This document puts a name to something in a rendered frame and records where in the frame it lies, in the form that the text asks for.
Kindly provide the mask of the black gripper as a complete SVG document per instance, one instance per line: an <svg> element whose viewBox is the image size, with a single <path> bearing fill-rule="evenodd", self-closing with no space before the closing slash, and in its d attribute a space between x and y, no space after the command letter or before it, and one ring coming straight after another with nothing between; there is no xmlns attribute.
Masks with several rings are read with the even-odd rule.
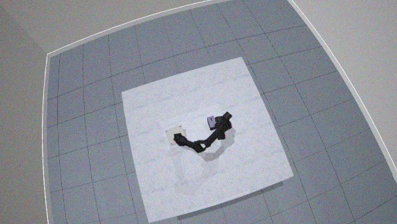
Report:
<svg viewBox="0 0 397 224"><path fill-rule="evenodd" d="M220 116L220 117L215 117L215 122L216 122L218 119L222 119L222 116ZM218 140L223 140L223 139L226 139L225 133L222 133L222 134L218 137Z"/></svg>

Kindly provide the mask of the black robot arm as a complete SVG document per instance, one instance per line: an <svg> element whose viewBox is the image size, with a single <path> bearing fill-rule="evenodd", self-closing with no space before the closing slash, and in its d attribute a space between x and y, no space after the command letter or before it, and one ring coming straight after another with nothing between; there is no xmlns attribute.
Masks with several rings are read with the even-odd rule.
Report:
<svg viewBox="0 0 397 224"><path fill-rule="evenodd" d="M232 115L227 111L223 116L222 119L218 119L214 126L217 128L206 140L198 140L198 141L188 141L185 136L182 136L180 133L174 134L174 141L179 146L188 146L193 148L197 153L205 151L207 147L210 147L213 142L222 134L227 132L229 129L232 128L230 119ZM200 144L204 144L205 147L202 147Z"/></svg>

